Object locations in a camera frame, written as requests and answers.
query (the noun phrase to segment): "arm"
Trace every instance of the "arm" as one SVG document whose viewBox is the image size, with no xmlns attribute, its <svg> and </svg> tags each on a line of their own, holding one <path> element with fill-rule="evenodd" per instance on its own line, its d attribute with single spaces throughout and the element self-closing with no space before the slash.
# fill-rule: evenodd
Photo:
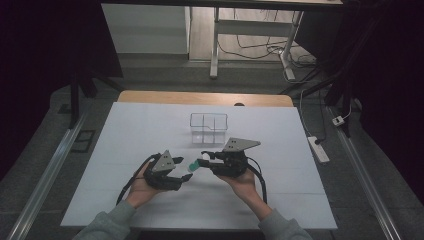
<svg viewBox="0 0 424 240">
<path fill-rule="evenodd" d="M 259 228 L 267 240 L 312 239 L 296 220 L 286 220 L 277 210 L 272 210 L 262 201 L 256 192 L 255 175 L 252 171 L 247 170 L 245 174 L 238 178 L 218 177 L 227 182 L 234 193 L 255 213 L 260 221 Z"/>
<path fill-rule="evenodd" d="M 96 218 L 73 239 L 124 239 L 130 233 L 130 221 L 136 209 L 161 192 L 150 187 L 144 180 L 143 173 L 146 168 L 147 165 L 137 175 L 124 201 L 121 201 L 110 213 L 97 214 Z"/>
</svg>

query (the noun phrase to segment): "wooden table edge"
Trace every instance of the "wooden table edge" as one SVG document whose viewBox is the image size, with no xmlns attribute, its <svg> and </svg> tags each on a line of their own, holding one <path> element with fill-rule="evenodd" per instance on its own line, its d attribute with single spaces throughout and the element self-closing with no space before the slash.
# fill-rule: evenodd
<svg viewBox="0 0 424 240">
<path fill-rule="evenodd" d="M 118 102 L 162 103 L 234 106 L 242 103 L 251 107 L 293 107 L 292 99 L 287 95 L 200 93 L 200 92 L 162 92 L 134 91 L 121 92 Z"/>
</svg>

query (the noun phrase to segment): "hand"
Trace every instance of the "hand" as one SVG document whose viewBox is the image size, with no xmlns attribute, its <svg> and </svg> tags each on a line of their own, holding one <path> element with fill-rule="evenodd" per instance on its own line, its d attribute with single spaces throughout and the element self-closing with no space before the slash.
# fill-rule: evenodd
<svg viewBox="0 0 424 240">
<path fill-rule="evenodd" d="M 217 177 L 227 182 L 233 189 L 234 193 L 244 202 L 248 199 L 259 196 L 255 187 L 255 175 L 249 169 L 237 178 L 225 176 Z"/>
<path fill-rule="evenodd" d="M 241 199 L 243 202 L 249 206 L 249 208 L 255 213 L 256 217 L 262 221 L 266 216 L 271 214 L 272 209 L 261 199 L 259 194 L 256 192 L 255 187 L 255 175 L 249 169 L 246 172 L 237 177 L 224 177 L 218 176 L 220 179 L 227 182 L 234 193 Z"/>
<path fill-rule="evenodd" d="M 144 180 L 143 173 L 148 165 L 149 164 L 146 164 L 137 174 L 135 181 L 131 185 L 128 197 L 125 199 L 125 201 L 127 201 L 134 208 L 138 208 L 146 202 L 150 201 L 156 194 L 164 192 L 164 190 L 157 190 L 150 187 L 146 180 Z"/>
</svg>

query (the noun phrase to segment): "power strip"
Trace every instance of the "power strip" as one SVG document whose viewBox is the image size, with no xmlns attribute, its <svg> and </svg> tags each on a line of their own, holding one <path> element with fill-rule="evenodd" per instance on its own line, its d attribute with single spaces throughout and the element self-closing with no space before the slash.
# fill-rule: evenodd
<svg viewBox="0 0 424 240">
<path fill-rule="evenodd" d="M 311 145 L 312 150 L 314 151 L 315 156 L 318 158 L 318 161 L 322 164 L 326 164 L 330 161 L 321 144 L 316 144 L 316 137 L 308 137 L 309 145 Z"/>
</svg>

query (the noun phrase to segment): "table leg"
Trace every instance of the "table leg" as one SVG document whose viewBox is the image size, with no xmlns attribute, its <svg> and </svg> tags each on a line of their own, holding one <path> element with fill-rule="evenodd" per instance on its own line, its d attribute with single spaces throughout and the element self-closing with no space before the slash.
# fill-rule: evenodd
<svg viewBox="0 0 424 240">
<path fill-rule="evenodd" d="M 216 79 L 218 77 L 218 28 L 219 28 L 219 8 L 215 8 L 213 47 L 212 47 L 211 71 L 210 71 L 211 79 Z"/>
<path fill-rule="evenodd" d="M 295 12 L 294 19 L 292 22 L 292 28 L 290 30 L 290 35 L 287 38 L 286 46 L 284 47 L 284 51 L 280 52 L 281 63 L 284 67 L 284 72 L 287 76 L 288 81 L 296 80 L 293 70 L 290 67 L 290 62 L 288 60 L 288 56 L 290 54 L 290 48 L 293 44 L 294 37 L 296 36 L 297 28 L 299 27 L 300 18 L 302 17 L 303 12 Z"/>
</svg>

